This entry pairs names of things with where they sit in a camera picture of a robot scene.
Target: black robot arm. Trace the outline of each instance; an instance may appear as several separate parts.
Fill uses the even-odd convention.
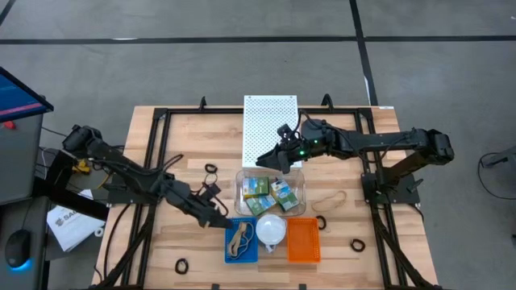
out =
[[[205,191],[192,194],[190,186],[177,180],[166,169],[181,156],[171,159],[160,168],[146,169],[131,161],[116,148],[102,140],[100,131],[88,126],[74,126],[72,133],[63,141],[63,148],[77,158],[88,158],[121,176],[126,186],[135,193],[145,195],[150,201],[164,198],[184,214],[197,218],[200,226],[231,228],[231,222],[215,208],[211,201],[220,188],[205,184]]]
[[[302,135],[290,130],[288,125],[277,133],[281,141],[269,152],[258,157],[256,165],[290,171],[297,161],[331,155],[345,160],[359,157],[367,161],[367,152],[391,150],[414,150],[414,153],[391,168],[385,168],[378,184],[396,184],[399,179],[428,165],[443,165],[453,160],[454,152],[447,135],[436,130],[413,129],[399,133],[361,134],[332,126],[325,120],[311,119],[302,124]]]

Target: blue tray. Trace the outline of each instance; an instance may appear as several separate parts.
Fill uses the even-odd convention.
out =
[[[256,237],[256,218],[255,217],[235,217],[230,218],[233,223],[232,229],[226,229],[226,238],[224,244],[224,260],[226,263],[256,263],[258,262],[258,238]],[[233,239],[233,235],[235,235],[236,231],[239,229],[239,224],[241,222],[250,222],[252,224],[252,228],[255,233],[252,235],[251,241],[248,245],[248,250],[245,251],[238,259],[232,259],[227,253],[227,245]],[[246,236],[250,234],[250,228],[248,226]]]

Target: black floor stripe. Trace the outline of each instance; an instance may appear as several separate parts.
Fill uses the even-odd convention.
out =
[[[356,41],[355,36],[223,36],[134,39],[0,39],[0,44],[242,44]]]
[[[516,35],[458,35],[458,36],[366,36],[365,42],[473,42],[515,41]]]
[[[377,91],[374,87],[374,81],[372,80],[372,71],[371,64],[369,63],[368,49],[365,47],[364,32],[362,31],[362,22],[360,21],[356,0],[349,0],[349,5],[352,9],[353,24],[355,25],[356,42],[358,43],[362,71],[364,72],[364,77],[367,80],[365,85],[367,86],[368,90],[369,105],[378,106]]]
[[[9,0],[9,2],[3,8],[2,13],[0,14],[0,26],[2,25],[3,21],[6,20],[6,17],[9,14],[10,9],[13,7],[15,2],[16,0]]]

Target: gray concrete floor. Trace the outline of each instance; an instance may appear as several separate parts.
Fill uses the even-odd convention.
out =
[[[4,5],[7,0],[0,0]],[[366,36],[516,35],[516,2],[359,0]],[[228,35],[354,35],[345,0],[17,0],[0,39]],[[380,105],[395,106],[402,129],[449,134],[456,159],[418,176],[439,282],[447,288],[514,289],[514,201],[489,196],[476,162],[516,145],[515,42],[367,43]],[[44,125],[100,129],[124,143],[137,105],[239,105],[244,94],[297,94],[318,104],[367,105],[356,43],[0,45],[0,65],[47,96]],[[41,145],[59,147],[43,133]],[[516,197],[505,164],[486,184]],[[101,176],[75,180],[96,185]],[[50,289],[85,288],[99,239],[52,262]],[[67,279],[62,272],[67,271]]]

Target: orange plastic container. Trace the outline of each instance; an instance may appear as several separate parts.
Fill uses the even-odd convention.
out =
[[[321,262],[317,218],[287,218],[287,259],[291,263]]]

